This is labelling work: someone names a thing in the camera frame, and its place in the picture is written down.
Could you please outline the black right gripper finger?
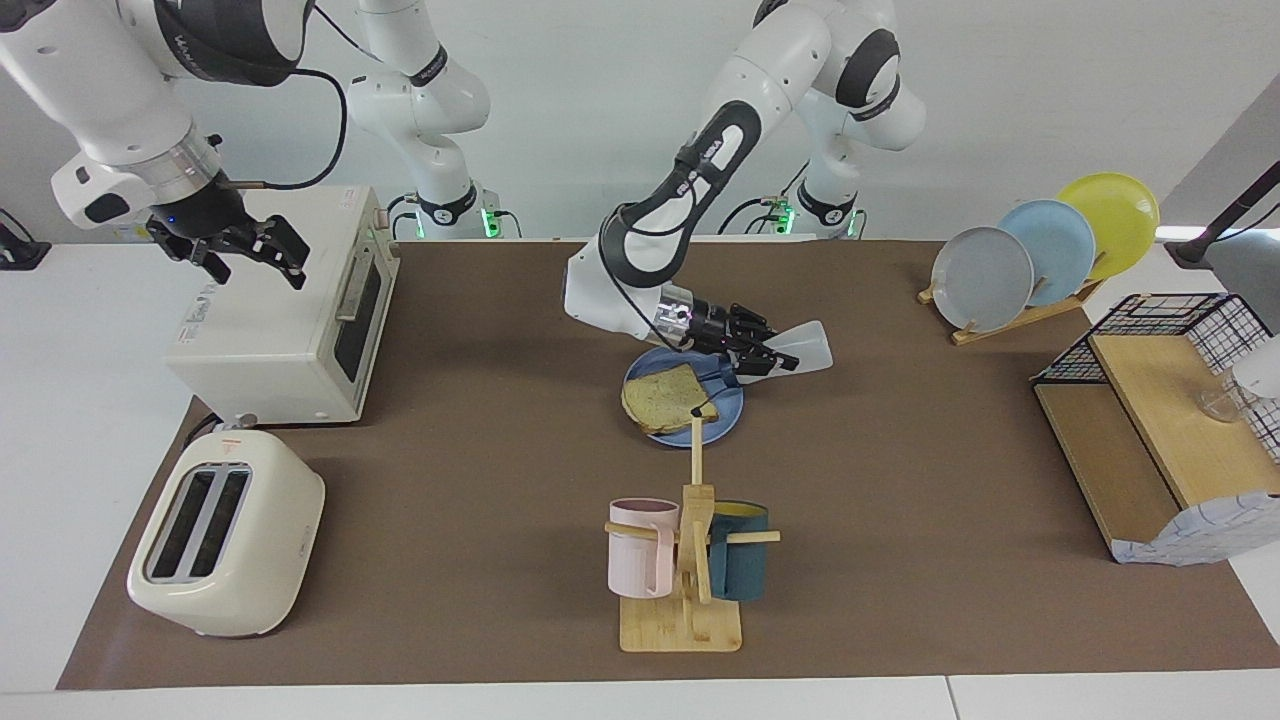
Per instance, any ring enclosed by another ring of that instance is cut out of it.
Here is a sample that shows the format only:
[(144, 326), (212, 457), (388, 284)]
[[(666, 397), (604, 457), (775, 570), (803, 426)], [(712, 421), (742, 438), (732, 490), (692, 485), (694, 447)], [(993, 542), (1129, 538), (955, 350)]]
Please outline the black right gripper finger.
[(250, 219), (241, 224), (239, 250), (256, 263), (280, 272), (293, 290), (303, 288), (308, 245), (283, 215), (270, 215), (264, 220)]
[(151, 232), (150, 236), (170, 260), (204, 269), (218, 284), (227, 284), (230, 279), (230, 268), (204, 241), (187, 240), (169, 232)]

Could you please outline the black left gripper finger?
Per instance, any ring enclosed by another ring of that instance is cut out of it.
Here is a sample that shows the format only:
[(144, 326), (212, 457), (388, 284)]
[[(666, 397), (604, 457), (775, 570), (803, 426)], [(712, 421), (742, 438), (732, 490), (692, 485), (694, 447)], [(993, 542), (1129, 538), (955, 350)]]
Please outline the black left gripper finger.
[(732, 346), (763, 345), (776, 337), (778, 332), (772, 328), (768, 320), (745, 307), (744, 305), (731, 305), (728, 314), (728, 343)]
[(780, 352), (767, 345), (755, 345), (733, 351), (733, 374), (737, 378), (764, 378), (774, 370), (796, 372), (799, 359)]

